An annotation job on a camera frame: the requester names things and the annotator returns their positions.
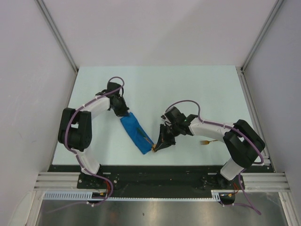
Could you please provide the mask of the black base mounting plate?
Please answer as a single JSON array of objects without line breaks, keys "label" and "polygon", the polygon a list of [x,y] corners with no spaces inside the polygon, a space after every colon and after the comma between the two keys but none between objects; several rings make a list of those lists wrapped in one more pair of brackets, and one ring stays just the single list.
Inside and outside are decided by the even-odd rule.
[{"label": "black base mounting plate", "polygon": [[246,188],[246,175],[227,182],[221,166],[102,166],[98,175],[113,184],[114,198],[209,198],[212,190]]}]

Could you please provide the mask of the aluminium corner post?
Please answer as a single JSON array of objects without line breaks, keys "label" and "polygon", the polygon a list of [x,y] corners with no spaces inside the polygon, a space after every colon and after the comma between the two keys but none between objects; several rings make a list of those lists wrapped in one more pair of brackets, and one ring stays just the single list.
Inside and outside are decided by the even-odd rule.
[{"label": "aluminium corner post", "polygon": [[69,65],[71,66],[72,70],[75,72],[75,74],[78,73],[79,68],[76,66],[76,63],[71,55],[71,52],[61,34],[59,31],[54,18],[52,17],[49,9],[47,8],[47,5],[43,0],[35,0],[34,1],[40,10],[42,16],[44,17],[51,33],[53,34],[59,48],[61,49],[63,55],[65,56],[66,60],[68,61]]},{"label": "aluminium corner post", "polygon": [[274,20],[276,19],[278,13],[280,12],[281,7],[283,4],[286,2],[286,0],[277,0],[275,4],[273,5],[271,11],[268,14],[267,19],[265,20],[262,28],[260,29],[259,34],[257,35],[250,51],[248,52],[245,60],[243,61],[243,64],[240,67],[240,70],[242,73],[245,72],[247,69],[248,65],[250,64],[253,56],[255,55],[256,51],[258,50],[261,42],[263,41],[264,37],[266,36],[269,28],[273,24]]}]

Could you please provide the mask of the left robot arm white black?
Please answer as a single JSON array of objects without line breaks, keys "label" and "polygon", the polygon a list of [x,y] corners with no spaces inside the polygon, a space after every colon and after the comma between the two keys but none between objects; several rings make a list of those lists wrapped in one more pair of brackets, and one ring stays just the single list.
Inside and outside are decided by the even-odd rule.
[{"label": "left robot arm white black", "polygon": [[107,89],[97,93],[88,103],[77,109],[65,108],[62,112],[58,142],[75,154],[81,171],[89,175],[87,182],[93,188],[101,187],[104,177],[98,173],[101,165],[89,149],[92,141],[92,120],[110,110],[113,110],[119,118],[129,116],[129,108],[123,98],[123,93],[123,85],[110,81]]}]

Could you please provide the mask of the gold fork green handle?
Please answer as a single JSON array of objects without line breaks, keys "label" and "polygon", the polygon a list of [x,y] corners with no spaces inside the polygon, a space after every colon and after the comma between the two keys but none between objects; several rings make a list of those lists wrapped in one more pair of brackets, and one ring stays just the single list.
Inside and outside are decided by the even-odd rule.
[{"label": "gold fork green handle", "polygon": [[202,140],[202,141],[200,141],[200,144],[201,145],[209,145],[209,144],[211,144],[213,142],[223,143],[223,141],[220,141],[220,140],[216,139],[216,140]]}]

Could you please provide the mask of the blue cloth napkin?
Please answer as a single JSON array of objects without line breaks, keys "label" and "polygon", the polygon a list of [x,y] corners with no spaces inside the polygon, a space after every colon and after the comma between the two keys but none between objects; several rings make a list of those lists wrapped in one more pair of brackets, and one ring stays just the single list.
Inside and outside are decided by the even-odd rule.
[{"label": "blue cloth napkin", "polygon": [[140,150],[142,154],[147,154],[151,151],[151,145],[137,132],[137,128],[143,128],[132,112],[129,113],[129,116],[122,117],[120,119],[120,122],[135,146]]}]

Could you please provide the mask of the gold spoon green handle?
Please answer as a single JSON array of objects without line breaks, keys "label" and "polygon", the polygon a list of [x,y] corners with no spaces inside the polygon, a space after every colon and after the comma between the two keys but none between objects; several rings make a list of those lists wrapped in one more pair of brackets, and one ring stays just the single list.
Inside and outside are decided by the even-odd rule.
[{"label": "gold spoon green handle", "polygon": [[151,139],[148,137],[148,135],[144,132],[143,129],[137,128],[137,132],[151,145],[151,151],[154,151],[155,144],[151,141]]}]

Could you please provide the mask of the left aluminium corner post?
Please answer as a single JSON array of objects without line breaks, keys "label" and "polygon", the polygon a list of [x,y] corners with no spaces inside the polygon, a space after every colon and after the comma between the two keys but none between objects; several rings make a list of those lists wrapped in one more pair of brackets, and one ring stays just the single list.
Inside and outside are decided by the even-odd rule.
[{"label": "left aluminium corner post", "polygon": [[76,63],[71,55],[71,52],[61,34],[59,31],[54,18],[52,17],[49,9],[47,8],[47,5],[43,0],[35,0],[34,1],[40,10],[42,16],[44,17],[51,33],[53,34],[59,48],[61,49],[63,55],[65,56],[66,60],[68,61],[69,65],[71,66],[72,70],[75,72],[75,74],[78,73],[79,68],[76,66]]}]

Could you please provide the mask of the right aluminium corner post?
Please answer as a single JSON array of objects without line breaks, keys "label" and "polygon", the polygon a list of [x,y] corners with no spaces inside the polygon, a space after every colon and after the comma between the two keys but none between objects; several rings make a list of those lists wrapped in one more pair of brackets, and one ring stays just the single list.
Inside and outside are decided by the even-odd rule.
[{"label": "right aluminium corner post", "polygon": [[273,24],[274,20],[276,19],[278,13],[280,12],[281,7],[283,4],[286,2],[286,0],[277,0],[275,4],[273,5],[271,11],[268,14],[267,19],[265,20],[262,28],[260,29],[259,34],[257,35],[250,51],[248,52],[245,60],[243,61],[243,64],[240,67],[240,70],[242,73],[245,72],[247,69],[248,65],[250,64],[253,56],[255,55],[256,51],[258,50],[261,42],[263,41],[264,37],[266,36],[269,28]]}]

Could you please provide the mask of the aluminium front frame rail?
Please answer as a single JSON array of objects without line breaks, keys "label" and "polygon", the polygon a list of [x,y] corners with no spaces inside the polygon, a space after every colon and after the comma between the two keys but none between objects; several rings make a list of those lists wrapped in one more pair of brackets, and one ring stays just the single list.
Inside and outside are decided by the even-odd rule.
[{"label": "aluminium front frame rail", "polygon": [[[77,172],[41,172],[36,189],[71,189],[83,184]],[[285,173],[243,173],[242,182],[247,192],[290,192]]]}]

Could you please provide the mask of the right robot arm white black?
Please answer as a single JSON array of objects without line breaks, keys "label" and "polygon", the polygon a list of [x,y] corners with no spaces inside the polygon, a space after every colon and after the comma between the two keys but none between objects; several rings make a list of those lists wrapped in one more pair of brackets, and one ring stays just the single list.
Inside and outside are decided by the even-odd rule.
[{"label": "right robot arm white black", "polygon": [[261,152],[265,143],[245,120],[233,124],[205,121],[195,114],[185,116],[176,107],[167,110],[161,118],[164,123],[160,124],[158,141],[152,147],[154,152],[175,145],[179,135],[207,137],[226,145],[230,159],[217,176],[217,184],[222,189],[233,185],[234,178],[243,170],[264,163]]}]

